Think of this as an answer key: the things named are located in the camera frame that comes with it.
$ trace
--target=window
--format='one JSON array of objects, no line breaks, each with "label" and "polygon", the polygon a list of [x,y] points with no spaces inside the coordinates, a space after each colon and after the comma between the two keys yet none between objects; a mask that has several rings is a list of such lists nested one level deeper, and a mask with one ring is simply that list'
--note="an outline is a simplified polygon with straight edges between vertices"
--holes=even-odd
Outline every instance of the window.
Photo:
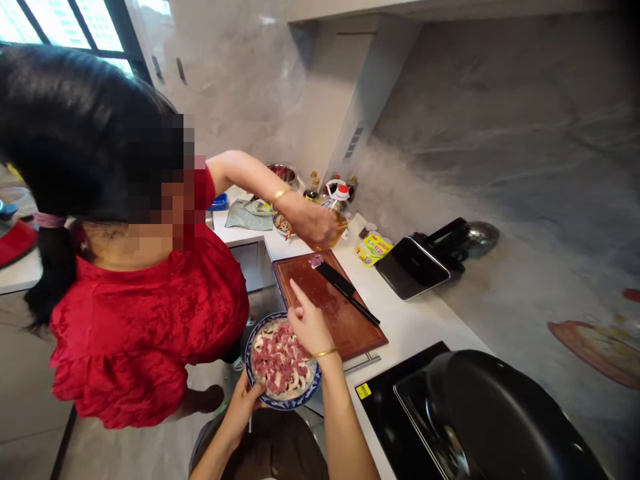
[{"label": "window", "polygon": [[0,43],[79,49],[151,84],[125,0],[0,0]]}]

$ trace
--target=kitchen counter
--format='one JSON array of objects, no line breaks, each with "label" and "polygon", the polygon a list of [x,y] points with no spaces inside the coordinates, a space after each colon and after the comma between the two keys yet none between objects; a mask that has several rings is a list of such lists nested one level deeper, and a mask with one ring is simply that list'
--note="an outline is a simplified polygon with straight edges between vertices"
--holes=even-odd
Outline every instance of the kitchen counter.
[{"label": "kitchen counter", "polygon": [[[238,188],[227,192],[230,202],[248,198]],[[207,224],[228,247],[264,241],[271,261],[310,253],[311,249],[298,238],[285,242],[276,231],[250,231],[238,227],[225,228],[228,211],[213,212]],[[381,360],[354,371],[347,376],[355,411],[360,420],[369,448],[383,479],[394,479],[391,466],[378,442],[371,423],[360,404],[355,387],[380,372],[406,360],[430,345],[442,340],[451,350],[477,349],[490,352],[487,346],[462,320],[432,292],[405,302],[400,300],[374,268],[367,269],[353,253],[357,234],[365,220],[356,215],[350,224],[349,240],[340,240],[333,252],[352,284],[371,312],[381,321],[381,328],[389,344],[376,349]],[[0,270],[0,294],[32,287],[40,278],[41,266],[36,251],[15,264]]]}]

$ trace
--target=green cloth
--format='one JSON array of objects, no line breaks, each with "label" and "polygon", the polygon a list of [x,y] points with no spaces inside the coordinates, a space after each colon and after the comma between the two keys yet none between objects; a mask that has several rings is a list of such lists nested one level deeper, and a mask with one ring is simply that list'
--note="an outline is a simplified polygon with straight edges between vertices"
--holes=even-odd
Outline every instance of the green cloth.
[{"label": "green cloth", "polygon": [[236,200],[229,208],[225,227],[242,227],[247,230],[268,231],[273,228],[273,216],[270,211],[260,211],[262,200],[250,202]]}]

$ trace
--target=hand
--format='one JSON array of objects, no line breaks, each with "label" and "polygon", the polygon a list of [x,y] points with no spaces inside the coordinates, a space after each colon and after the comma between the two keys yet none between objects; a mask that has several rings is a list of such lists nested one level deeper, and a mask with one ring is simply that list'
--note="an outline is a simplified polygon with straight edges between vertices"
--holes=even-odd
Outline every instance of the hand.
[{"label": "hand", "polygon": [[335,238],[337,221],[334,212],[304,197],[288,193],[277,201],[278,211],[289,220],[291,228],[311,250],[328,250]]},{"label": "hand", "polygon": [[242,440],[253,411],[266,407],[260,401],[260,395],[265,392],[266,386],[262,383],[256,383],[251,390],[247,391],[248,387],[247,370],[242,370],[240,380],[233,391],[229,409],[218,430],[218,433],[226,438],[231,450],[235,450],[240,445],[240,440]]},{"label": "hand", "polygon": [[301,306],[289,308],[288,318],[300,345],[312,355],[331,350],[334,347],[333,338],[322,310],[312,304],[293,279],[290,282]]}]

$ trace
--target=gold bracelet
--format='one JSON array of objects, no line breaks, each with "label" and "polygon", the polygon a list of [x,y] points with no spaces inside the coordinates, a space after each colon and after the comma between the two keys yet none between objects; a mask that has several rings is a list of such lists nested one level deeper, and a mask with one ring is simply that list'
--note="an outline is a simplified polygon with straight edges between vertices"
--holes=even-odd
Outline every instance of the gold bracelet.
[{"label": "gold bracelet", "polygon": [[333,352],[335,352],[335,351],[338,351],[338,347],[334,347],[334,348],[332,348],[331,350],[326,350],[326,351],[324,351],[324,352],[320,352],[320,353],[318,353],[318,354],[316,354],[316,355],[311,356],[311,358],[320,358],[320,357],[324,357],[325,355],[328,355],[328,354],[333,353]]},{"label": "gold bracelet", "polygon": [[287,188],[284,188],[284,189],[282,189],[282,190],[278,191],[278,192],[273,196],[273,200],[271,201],[271,206],[273,207],[273,209],[274,209],[274,210],[276,210],[276,208],[275,208],[275,202],[277,202],[277,201],[278,201],[278,199],[279,199],[280,197],[282,197],[283,195],[286,195],[286,194],[288,194],[289,192],[292,192],[292,191],[293,191],[293,190],[291,190],[291,188],[290,188],[290,187],[287,187]]}]

